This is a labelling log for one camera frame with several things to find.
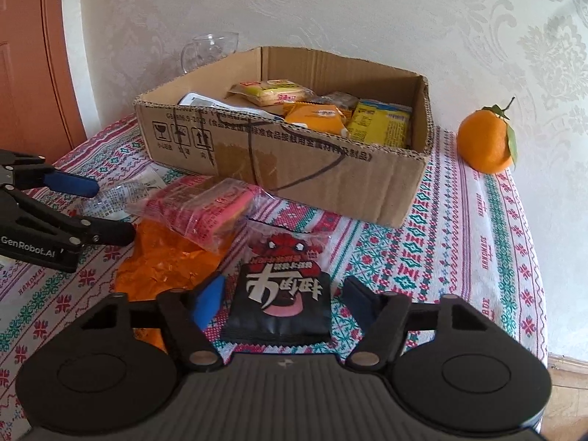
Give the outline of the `cardboard box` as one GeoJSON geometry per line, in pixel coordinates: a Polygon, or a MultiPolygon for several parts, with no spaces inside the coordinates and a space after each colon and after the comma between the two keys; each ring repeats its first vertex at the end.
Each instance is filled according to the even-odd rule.
{"type": "Polygon", "coordinates": [[[433,149],[429,82],[414,72],[296,47],[259,47],[141,94],[137,120],[150,158],[190,172],[241,179],[272,195],[365,222],[404,223],[433,149]],[[185,107],[188,93],[246,107],[230,88],[289,80],[317,94],[335,91],[413,110],[410,144],[379,146],[314,132],[277,118],[185,107]]]}

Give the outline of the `orange foil bag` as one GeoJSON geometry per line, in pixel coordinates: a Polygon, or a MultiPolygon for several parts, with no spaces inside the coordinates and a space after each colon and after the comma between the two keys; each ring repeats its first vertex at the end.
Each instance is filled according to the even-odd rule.
{"type": "Polygon", "coordinates": [[[116,271],[114,290],[132,302],[150,301],[170,289],[191,290],[217,268],[234,236],[221,238],[220,251],[213,253],[180,236],[163,224],[144,219],[137,225],[133,255],[116,271]]]}

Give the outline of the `clear dark snack packet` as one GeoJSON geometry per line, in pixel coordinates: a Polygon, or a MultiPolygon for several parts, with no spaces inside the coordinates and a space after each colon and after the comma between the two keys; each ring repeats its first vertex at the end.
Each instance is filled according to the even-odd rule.
{"type": "Polygon", "coordinates": [[[129,216],[126,207],[164,187],[161,176],[151,167],[124,181],[101,188],[98,194],[81,204],[83,216],[121,220],[129,216]]]}

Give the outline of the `black red snack packet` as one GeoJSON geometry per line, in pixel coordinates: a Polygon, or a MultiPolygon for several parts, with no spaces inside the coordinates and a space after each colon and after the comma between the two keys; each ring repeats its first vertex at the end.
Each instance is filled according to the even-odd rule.
{"type": "Polygon", "coordinates": [[[331,337],[330,237],[263,227],[248,240],[221,338],[295,347],[331,337]]]}

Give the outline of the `pink clear snack packet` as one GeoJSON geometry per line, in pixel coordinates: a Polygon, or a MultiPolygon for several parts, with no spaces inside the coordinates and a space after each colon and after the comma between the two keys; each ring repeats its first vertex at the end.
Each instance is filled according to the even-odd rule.
{"type": "Polygon", "coordinates": [[[154,222],[206,251],[218,253],[246,218],[271,196],[234,178],[185,175],[137,201],[126,211],[154,222]]]}

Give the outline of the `yellow long snack pack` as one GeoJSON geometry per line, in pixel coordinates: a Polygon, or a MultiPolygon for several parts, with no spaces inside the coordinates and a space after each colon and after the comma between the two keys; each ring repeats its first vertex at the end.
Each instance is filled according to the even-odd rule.
{"type": "Polygon", "coordinates": [[[360,100],[347,125],[348,136],[367,144],[406,148],[410,143],[412,112],[405,105],[360,100]]]}

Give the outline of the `patterned tablecloth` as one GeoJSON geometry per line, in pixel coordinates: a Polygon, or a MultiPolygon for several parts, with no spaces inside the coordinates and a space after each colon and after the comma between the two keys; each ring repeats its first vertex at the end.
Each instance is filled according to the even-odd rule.
{"type": "MultiPolygon", "coordinates": [[[[258,218],[294,231],[330,233],[327,270],[375,292],[432,303],[456,294],[540,359],[547,358],[545,293],[526,216],[509,172],[482,175],[464,164],[455,137],[434,148],[402,227],[385,228],[273,199],[258,218]]],[[[74,274],[23,263],[1,267],[1,436],[29,429],[14,382],[25,359],[114,285],[131,248],[91,247],[74,274]]]]}

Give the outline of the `brown wooden door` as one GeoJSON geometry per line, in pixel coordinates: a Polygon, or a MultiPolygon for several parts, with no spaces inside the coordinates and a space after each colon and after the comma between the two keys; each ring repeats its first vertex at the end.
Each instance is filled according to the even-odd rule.
{"type": "Polygon", "coordinates": [[[87,139],[62,0],[1,0],[1,147],[54,162],[87,139]]]}

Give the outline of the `white spicy strips bag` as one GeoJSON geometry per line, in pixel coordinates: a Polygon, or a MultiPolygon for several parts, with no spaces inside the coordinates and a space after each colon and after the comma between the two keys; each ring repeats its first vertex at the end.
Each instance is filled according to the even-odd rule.
{"type": "Polygon", "coordinates": [[[274,118],[270,112],[260,110],[259,108],[246,108],[246,107],[234,107],[234,105],[228,105],[223,101],[217,101],[214,98],[209,98],[203,94],[188,93],[179,102],[178,105],[184,105],[185,107],[203,107],[203,108],[216,108],[217,110],[226,110],[230,112],[243,112],[248,115],[263,116],[263,118],[274,118]]]}

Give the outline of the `yellow bread snack packet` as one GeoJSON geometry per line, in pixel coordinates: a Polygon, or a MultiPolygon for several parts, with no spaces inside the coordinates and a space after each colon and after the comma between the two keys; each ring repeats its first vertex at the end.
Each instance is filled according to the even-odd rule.
{"type": "Polygon", "coordinates": [[[241,82],[233,85],[228,92],[246,98],[258,107],[307,101],[315,94],[312,90],[289,80],[241,82]]]}

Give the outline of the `orange tangerine with leaf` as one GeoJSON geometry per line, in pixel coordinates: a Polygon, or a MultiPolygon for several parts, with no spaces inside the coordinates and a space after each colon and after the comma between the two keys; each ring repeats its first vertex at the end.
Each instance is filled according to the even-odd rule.
{"type": "Polygon", "coordinates": [[[509,166],[516,166],[518,150],[516,135],[505,108],[499,105],[480,108],[467,116],[458,128],[456,149],[458,155],[474,170],[495,174],[509,166]]]}

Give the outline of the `clear glass mug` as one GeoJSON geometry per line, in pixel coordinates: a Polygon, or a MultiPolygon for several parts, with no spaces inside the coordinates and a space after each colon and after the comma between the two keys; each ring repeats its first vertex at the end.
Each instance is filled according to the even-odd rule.
{"type": "Polygon", "coordinates": [[[180,52],[180,65],[185,74],[220,61],[235,53],[239,35],[234,32],[208,33],[193,37],[180,52]]]}

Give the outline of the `small grey clear packet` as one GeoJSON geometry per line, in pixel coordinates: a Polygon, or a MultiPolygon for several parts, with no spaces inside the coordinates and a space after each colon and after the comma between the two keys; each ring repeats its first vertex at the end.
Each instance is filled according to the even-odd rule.
{"type": "Polygon", "coordinates": [[[317,104],[335,105],[341,111],[353,112],[359,103],[359,99],[352,94],[333,92],[315,98],[317,104]]]}

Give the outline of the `orange square snack packet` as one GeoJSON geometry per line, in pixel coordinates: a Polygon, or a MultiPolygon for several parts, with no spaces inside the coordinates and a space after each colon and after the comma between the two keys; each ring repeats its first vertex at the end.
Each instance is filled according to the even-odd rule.
{"type": "Polygon", "coordinates": [[[285,115],[285,122],[315,132],[348,136],[347,118],[335,105],[295,103],[285,115]]]}

